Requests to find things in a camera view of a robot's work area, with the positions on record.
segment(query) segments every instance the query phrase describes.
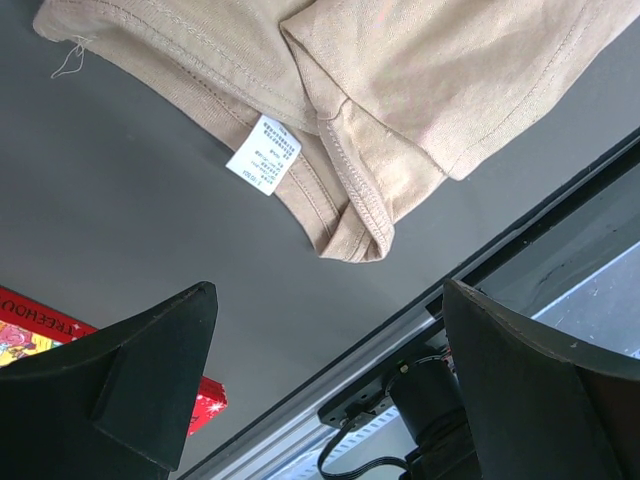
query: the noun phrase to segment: clothing tag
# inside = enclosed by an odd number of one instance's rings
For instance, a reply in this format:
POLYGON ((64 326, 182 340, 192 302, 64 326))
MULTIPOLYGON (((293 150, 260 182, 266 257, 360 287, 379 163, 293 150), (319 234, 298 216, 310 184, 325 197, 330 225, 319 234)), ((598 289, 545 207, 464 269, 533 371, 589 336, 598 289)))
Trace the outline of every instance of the clothing tag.
POLYGON ((301 148, 280 122, 262 115, 227 168, 265 195, 271 195, 301 148))

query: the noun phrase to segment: wire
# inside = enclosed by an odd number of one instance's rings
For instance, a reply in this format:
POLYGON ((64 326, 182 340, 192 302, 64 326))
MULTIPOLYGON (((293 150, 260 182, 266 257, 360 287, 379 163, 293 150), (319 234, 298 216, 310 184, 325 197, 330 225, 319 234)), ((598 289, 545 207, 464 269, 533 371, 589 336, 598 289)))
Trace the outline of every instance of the wire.
POLYGON ((349 420, 347 423, 345 423, 342 426, 342 428, 340 428, 340 431, 336 434, 336 436, 333 437, 331 441, 329 441, 329 443, 327 443, 325 447, 322 449, 322 452, 318 457, 318 471, 320 472, 320 475, 322 476, 322 478, 324 478, 325 480, 355 480, 356 478, 361 477, 371 469, 382 467, 384 465, 390 465, 390 466, 402 468, 403 470, 405 470, 409 474, 409 477, 407 480, 410 480, 411 473, 409 472, 409 464, 404 460, 396 457, 376 458, 375 460, 371 460, 370 462, 365 463, 360 468, 356 468, 355 470, 352 470, 350 472, 345 472, 345 473, 328 473, 322 470, 322 465, 324 465, 324 462, 327 460, 329 455, 331 455, 331 452, 333 452, 333 450, 338 446, 338 444, 344 439, 344 437, 347 436, 347 434, 351 431, 351 429, 353 429, 357 420, 358 420, 358 417, 356 416, 351 420, 349 420))

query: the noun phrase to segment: beige fabric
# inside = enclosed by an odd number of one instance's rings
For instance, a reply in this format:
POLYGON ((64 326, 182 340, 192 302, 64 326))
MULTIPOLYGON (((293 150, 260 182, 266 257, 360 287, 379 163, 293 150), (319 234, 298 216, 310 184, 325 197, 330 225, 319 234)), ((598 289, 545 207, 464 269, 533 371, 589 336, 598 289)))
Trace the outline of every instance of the beige fabric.
POLYGON ((276 195, 320 255, 362 262, 445 178, 547 113, 638 15, 640 0, 47 0, 34 26, 234 150, 260 113, 281 121, 303 148, 276 195))

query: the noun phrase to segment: red box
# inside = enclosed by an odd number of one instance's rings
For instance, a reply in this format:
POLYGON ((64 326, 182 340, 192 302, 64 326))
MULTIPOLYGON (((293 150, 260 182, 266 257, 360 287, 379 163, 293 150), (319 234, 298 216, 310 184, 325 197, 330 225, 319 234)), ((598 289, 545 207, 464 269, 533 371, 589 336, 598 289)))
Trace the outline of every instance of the red box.
MULTIPOLYGON (((91 325, 0 287, 0 346, 9 349, 15 359, 55 347, 60 343, 72 342, 96 330, 97 328, 91 325), (24 334, 20 334, 20 330, 12 329, 9 334, 5 331, 3 322, 20 327, 27 332, 22 330, 24 334), (43 342, 32 341, 29 332, 53 342, 43 347, 43 342)), ((202 377, 188 435, 193 435, 226 406, 227 396, 224 386, 207 377, 202 377)))

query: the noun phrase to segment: gray tabletop surface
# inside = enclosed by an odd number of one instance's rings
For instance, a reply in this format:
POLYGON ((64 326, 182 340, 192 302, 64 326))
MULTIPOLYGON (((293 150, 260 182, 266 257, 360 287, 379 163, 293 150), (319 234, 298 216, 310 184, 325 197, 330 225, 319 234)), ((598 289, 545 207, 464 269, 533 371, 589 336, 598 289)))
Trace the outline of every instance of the gray tabletop surface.
POLYGON ((397 227, 376 264, 320 260, 229 151, 135 78, 38 37, 39 2, 0 3, 0 284, 107 326, 199 281, 220 312, 206 375, 230 406, 181 472, 386 320, 640 125, 640 23, 542 121, 397 227))

